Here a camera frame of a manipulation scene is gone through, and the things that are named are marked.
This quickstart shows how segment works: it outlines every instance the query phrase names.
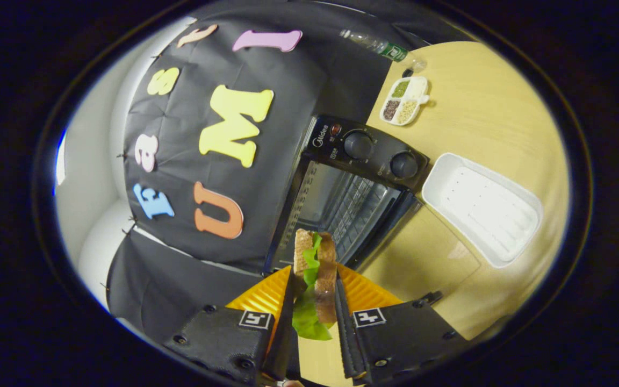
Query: plastic water bottle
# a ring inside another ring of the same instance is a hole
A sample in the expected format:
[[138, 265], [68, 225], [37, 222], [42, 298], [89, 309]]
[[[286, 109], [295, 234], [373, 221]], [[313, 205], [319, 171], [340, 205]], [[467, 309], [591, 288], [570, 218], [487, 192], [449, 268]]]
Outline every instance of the plastic water bottle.
[[342, 30], [341, 36], [356, 42], [371, 52], [376, 52], [381, 56], [385, 56], [391, 59], [391, 61], [404, 64], [409, 69], [412, 69], [414, 73], [419, 73], [427, 66], [427, 62], [419, 59], [403, 47], [384, 39], [372, 37], [361, 32], [353, 32], [351, 30]]

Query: lettuce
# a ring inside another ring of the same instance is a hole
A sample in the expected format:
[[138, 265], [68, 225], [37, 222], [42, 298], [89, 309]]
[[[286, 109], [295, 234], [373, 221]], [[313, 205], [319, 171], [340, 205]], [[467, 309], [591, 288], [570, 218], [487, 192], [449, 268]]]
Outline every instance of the lettuce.
[[308, 248], [303, 252], [303, 257], [307, 262], [303, 279], [307, 284], [307, 290], [303, 292], [293, 304], [293, 328], [297, 331], [298, 336], [312, 340], [331, 340], [329, 328], [333, 324], [322, 324], [319, 322], [319, 316], [316, 313], [314, 303], [314, 284], [316, 283], [317, 274], [319, 274], [319, 259], [317, 259], [317, 250], [321, 244], [321, 236], [318, 233], [312, 235], [312, 248]]

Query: oven control panel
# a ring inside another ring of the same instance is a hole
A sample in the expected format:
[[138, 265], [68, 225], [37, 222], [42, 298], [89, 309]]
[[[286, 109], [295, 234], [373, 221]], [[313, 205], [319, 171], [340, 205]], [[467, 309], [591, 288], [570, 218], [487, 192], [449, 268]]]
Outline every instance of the oven control panel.
[[381, 130], [323, 115], [312, 119], [302, 157], [413, 192], [422, 188], [429, 162], [429, 157]]

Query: oven knob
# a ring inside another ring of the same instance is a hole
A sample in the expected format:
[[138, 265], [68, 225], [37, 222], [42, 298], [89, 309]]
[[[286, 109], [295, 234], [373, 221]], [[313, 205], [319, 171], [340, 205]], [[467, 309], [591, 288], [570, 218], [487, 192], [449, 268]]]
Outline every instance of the oven knob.
[[353, 159], [366, 160], [371, 157], [374, 150], [374, 144], [369, 139], [369, 136], [363, 132], [351, 133], [346, 137], [343, 145], [348, 156]]
[[417, 161], [409, 153], [399, 153], [391, 159], [391, 171], [399, 178], [411, 178], [417, 174], [417, 169]]

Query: oven door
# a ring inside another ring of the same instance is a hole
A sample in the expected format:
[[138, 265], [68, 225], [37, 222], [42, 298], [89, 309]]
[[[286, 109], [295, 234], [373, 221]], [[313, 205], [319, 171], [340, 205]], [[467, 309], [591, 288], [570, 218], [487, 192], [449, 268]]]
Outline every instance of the oven door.
[[269, 274], [293, 264], [298, 228], [333, 235], [336, 261], [358, 269], [406, 214], [421, 204], [409, 191], [300, 159], [267, 255]]

